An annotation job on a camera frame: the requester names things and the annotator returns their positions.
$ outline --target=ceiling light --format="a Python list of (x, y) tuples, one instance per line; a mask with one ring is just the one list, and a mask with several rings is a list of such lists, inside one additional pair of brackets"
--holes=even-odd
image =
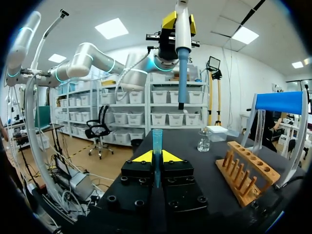
[(303, 67), (303, 64), (302, 62), (294, 62), (292, 63), (292, 66), (297, 69), (297, 68), (302, 68)]
[(238, 31), (232, 36), (233, 39), (245, 44), (249, 44), (255, 40), (259, 35), (248, 28), (241, 26)]
[(52, 61), (52, 62), (63, 62), (66, 59), (66, 57), (62, 56), (62, 55), (57, 55), (57, 54), (53, 54), (48, 60)]
[(116, 19), (110, 20), (108, 22), (102, 23), (98, 26), (95, 26), (95, 28), (106, 39), (112, 39), (112, 38), (119, 37), (122, 35), (126, 35), (129, 33), (119, 18), (116, 18)]
[(310, 58), (306, 58), (305, 60), (303, 60), (303, 63), (304, 63), (304, 65), (308, 65), (308, 64), (310, 64), (310, 63), (312, 63), (312, 57), (310, 57)]

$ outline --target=metal stand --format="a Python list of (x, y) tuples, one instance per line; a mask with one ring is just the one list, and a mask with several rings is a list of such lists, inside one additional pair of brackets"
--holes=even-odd
[(102, 149), (109, 150), (112, 154), (114, 154), (114, 151), (109, 148), (108, 144), (103, 144), (100, 139), (96, 139), (96, 144), (94, 148), (89, 151), (89, 156), (91, 156), (93, 150), (98, 150), (98, 157), (99, 159), (102, 159)]

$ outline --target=wooden peg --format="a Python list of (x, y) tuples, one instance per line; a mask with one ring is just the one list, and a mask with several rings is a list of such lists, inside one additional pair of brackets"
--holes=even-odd
[(230, 151), (228, 150), (228, 151), (226, 152), (226, 155), (225, 155), (225, 158), (224, 158), (222, 167), (225, 167), (226, 162), (228, 161), (229, 156), (230, 156)]
[(239, 187), (237, 188), (238, 190), (241, 190), (241, 189), (242, 189), (244, 183), (246, 182), (246, 179), (247, 179), (248, 176), (249, 176), (249, 173), (250, 173), (249, 170), (247, 170), (247, 171), (245, 172), (244, 178), (243, 178), (242, 182), (240, 183)]
[(238, 172), (236, 174), (235, 180), (234, 180), (234, 184), (236, 184), (236, 182), (238, 181), (238, 178), (240, 177), (240, 174), (242, 173), (244, 168), (244, 163), (241, 163), (238, 169)]
[(231, 164), (232, 164), (232, 161), (233, 161), (233, 154), (231, 153), (231, 154), (230, 154), (230, 157), (228, 158), (228, 166), (227, 166), (227, 168), (226, 168), (226, 171), (227, 171), (227, 172), (228, 172), (229, 169), (230, 169), (230, 166), (231, 166)]
[(252, 181), (248, 185), (246, 191), (244, 192), (243, 197), (245, 197), (249, 193), (250, 189), (252, 189), (252, 187), (254, 186), (254, 183), (256, 182), (256, 180), (257, 180), (257, 177), (254, 176)]
[(232, 171), (230, 173), (230, 177), (232, 177), (232, 175), (234, 174), (234, 171), (236, 170), (236, 167), (237, 167), (238, 163), (239, 163), (239, 159), (236, 159), (235, 164), (233, 166), (233, 169), (232, 169)]

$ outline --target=glass beaker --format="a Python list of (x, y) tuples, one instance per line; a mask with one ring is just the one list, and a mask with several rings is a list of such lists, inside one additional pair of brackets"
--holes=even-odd
[(198, 132), (200, 135), (200, 140), (197, 145), (197, 150), (200, 152), (207, 152), (210, 149), (210, 135), (211, 132), (208, 131), (200, 131)]

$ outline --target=white wall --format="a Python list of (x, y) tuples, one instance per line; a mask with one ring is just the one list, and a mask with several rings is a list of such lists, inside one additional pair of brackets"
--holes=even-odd
[(286, 81), (293, 81), (293, 80), (305, 80), (305, 79), (312, 79), (311, 74), (299, 74), (293, 76), (287, 76)]
[[(106, 53), (121, 63), (125, 63), (129, 52), (146, 53), (146, 46), (136, 46), (124, 48)], [(199, 48), (194, 48), (191, 53), (193, 64), (203, 70), (206, 67), (206, 62), (209, 56), (213, 56), (221, 60), (220, 70), (223, 74), (221, 80), (221, 122), (222, 125), (228, 126), (229, 107), (230, 107), (230, 88), (228, 80), (228, 71), (226, 62), (223, 56), (222, 48), (201, 45)], [(259, 62), (249, 56), (241, 53), (231, 52), (225, 49), (225, 57), (228, 63), (231, 74), (231, 92), (232, 92), (232, 114), (233, 123), (232, 129), (240, 129), (240, 113), (251, 107), (255, 93), (270, 93), (272, 92), (272, 83), (279, 85), (286, 90), (285, 76), (277, 72), (273, 68)], [(213, 83), (213, 123), (216, 120), (217, 110), (217, 83)]]

